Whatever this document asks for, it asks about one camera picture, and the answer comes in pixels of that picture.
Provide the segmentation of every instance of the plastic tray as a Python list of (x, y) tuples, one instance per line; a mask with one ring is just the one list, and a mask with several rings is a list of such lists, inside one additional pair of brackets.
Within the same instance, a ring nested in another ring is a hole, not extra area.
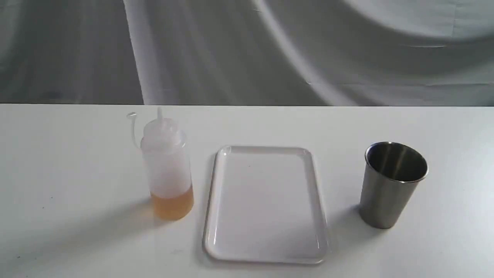
[(227, 146), (216, 155), (204, 247), (229, 261), (318, 264), (328, 250), (311, 153)]

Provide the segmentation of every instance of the white table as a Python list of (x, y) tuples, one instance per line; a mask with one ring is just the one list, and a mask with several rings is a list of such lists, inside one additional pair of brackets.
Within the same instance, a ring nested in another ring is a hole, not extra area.
[[(0, 277), (494, 277), (494, 108), (164, 107), (189, 138), (196, 204), (153, 217), (130, 141), (155, 106), (0, 105)], [(364, 150), (408, 144), (427, 159), (395, 227), (355, 213)], [(215, 262), (202, 250), (214, 154), (301, 146), (317, 162), (332, 253), (316, 267)]]

